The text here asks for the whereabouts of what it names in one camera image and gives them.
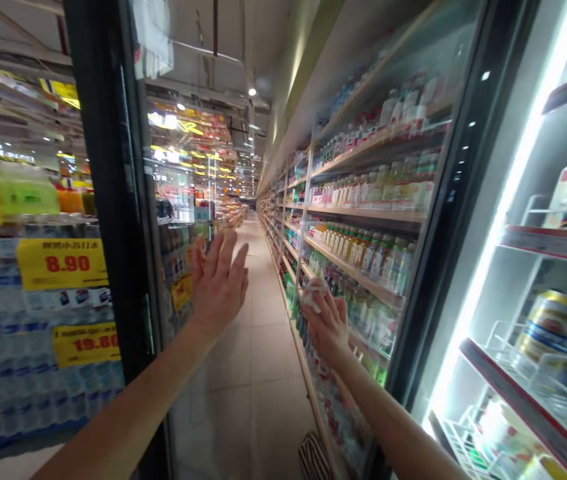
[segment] plastic bottle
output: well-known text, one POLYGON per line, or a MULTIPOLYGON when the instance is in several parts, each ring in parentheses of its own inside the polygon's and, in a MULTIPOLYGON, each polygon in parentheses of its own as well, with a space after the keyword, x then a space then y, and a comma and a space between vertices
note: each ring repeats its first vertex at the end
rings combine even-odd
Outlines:
POLYGON ((363 272, 368 275, 370 275, 370 272, 372 271, 372 261, 374 260, 374 254, 379 250, 381 236, 382 235, 379 232, 376 232, 374 235, 372 235, 372 242, 363 254, 361 270, 363 270, 363 272))
POLYGON ((372 269, 370 270, 370 278, 378 281, 383 270, 383 263, 394 245, 394 237, 386 233, 381 239, 378 250, 374 253, 372 259, 372 269))
POLYGON ((390 120, 392 118, 392 112, 394 111, 394 106, 398 102, 398 90, 392 89, 390 90, 390 95, 383 102, 383 106, 381 108, 381 116, 378 119, 378 128, 382 129, 389 125, 390 120))

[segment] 19.80 price sign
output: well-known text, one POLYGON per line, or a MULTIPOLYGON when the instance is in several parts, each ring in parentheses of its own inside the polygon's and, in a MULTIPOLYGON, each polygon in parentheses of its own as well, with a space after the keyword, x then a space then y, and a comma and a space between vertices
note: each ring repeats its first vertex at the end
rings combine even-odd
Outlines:
POLYGON ((101 239, 24 239, 19 242, 17 259, 24 290, 108 284, 101 239))
POLYGON ((59 368, 121 360, 114 322, 55 327, 52 338, 59 368))

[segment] supermarket aisle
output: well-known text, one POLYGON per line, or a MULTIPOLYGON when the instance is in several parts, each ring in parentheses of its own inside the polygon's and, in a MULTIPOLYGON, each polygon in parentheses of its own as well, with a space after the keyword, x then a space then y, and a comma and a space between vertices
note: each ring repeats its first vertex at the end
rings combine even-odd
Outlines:
POLYGON ((250 285, 234 323, 177 403, 185 479, 300 479, 296 450, 315 430, 277 272, 256 213, 237 231, 249 242, 250 285))

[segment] beverage bottle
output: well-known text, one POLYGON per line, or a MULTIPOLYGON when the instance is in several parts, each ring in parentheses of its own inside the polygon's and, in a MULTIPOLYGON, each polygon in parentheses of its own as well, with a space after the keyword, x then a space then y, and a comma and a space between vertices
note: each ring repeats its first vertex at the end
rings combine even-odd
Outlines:
POLYGON ((401 270, 401 265, 403 262, 403 255, 408 250, 408 241, 403 238, 398 238, 394 243, 394 250, 392 252, 393 262, 392 269, 390 270, 388 277, 388 288, 391 292, 396 293, 397 290, 397 280, 398 274, 401 270))
POLYGON ((390 90, 390 95, 383 102, 383 106, 381 108, 381 116, 378 119, 378 128, 382 129, 385 128, 387 125, 390 124, 390 120, 392 118, 392 112, 394 111, 394 106, 398 103, 398 91, 396 89, 390 90))
POLYGON ((407 249, 404 251, 401 265, 396 275, 396 283, 394 284, 395 292, 398 295, 405 295, 408 281, 410 280, 410 268, 412 267, 412 258, 414 257, 415 243, 408 244, 407 249))
POLYGON ((378 250, 374 253, 372 258, 372 269, 370 270, 370 277, 374 281, 378 281, 381 276, 381 271, 383 269, 383 262, 386 259, 388 253, 392 249, 394 243, 394 237, 386 233, 381 239, 378 250))
POLYGON ((374 175, 374 183, 370 186, 368 191, 368 198, 366 203, 369 204, 369 208, 378 208, 381 201, 381 193, 383 192, 383 176, 381 172, 372 172, 374 175))
POLYGON ((370 275, 372 271, 372 261, 374 260, 374 254, 379 250, 379 244, 381 242, 381 234, 376 232, 372 235, 372 242, 368 246, 367 250, 363 254, 363 262, 361 263, 361 270, 364 273, 370 275))

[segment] juice bottle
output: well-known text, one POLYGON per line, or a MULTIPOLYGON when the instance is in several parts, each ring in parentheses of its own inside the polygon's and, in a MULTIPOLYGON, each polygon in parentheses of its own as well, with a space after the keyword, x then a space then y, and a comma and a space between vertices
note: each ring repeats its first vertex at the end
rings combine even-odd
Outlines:
POLYGON ((383 193, 386 189, 392 189, 390 185, 390 167, 388 165, 381 165, 378 168, 378 177, 376 178, 376 182, 378 183, 378 188, 380 189, 378 193, 378 201, 374 208, 379 209, 390 209, 392 207, 392 201, 387 201, 384 199, 383 193))
POLYGON ((402 166, 402 161, 395 161, 390 167, 390 175, 388 176, 387 183, 383 187, 383 194, 381 195, 381 201, 385 208, 394 208, 392 203, 394 201, 394 189, 396 188, 396 182, 401 175, 402 166))
POLYGON ((365 255, 365 252, 370 247, 371 243, 372 243, 372 231, 366 230, 363 232, 363 238, 361 239, 361 243, 356 251, 356 257, 354 258, 354 266, 356 268, 358 269, 362 268, 363 257, 365 255))
POLYGON ((372 236, 372 243, 370 243, 367 250, 363 254, 363 262, 361 263, 361 270, 363 270, 368 275, 372 271, 372 260, 374 259, 374 254, 378 251, 380 242, 381 242, 381 234, 379 232, 376 232, 372 236))
POLYGON ((410 280, 410 268, 412 267, 415 248, 416 244, 412 242, 403 253, 401 265, 396 275, 396 283, 394 284, 394 291, 399 295, 405 295, 405 290, 410 280))
POLYGON ((383 270, 383 262, 385 261, 388 253, 391 251, 393 245, 394 237, 388 233, 383 235, 380 246, 372 259, 372 269, 370 270, 370 277, 372 280, 378 281, 381 276, 381 271, 383 270))

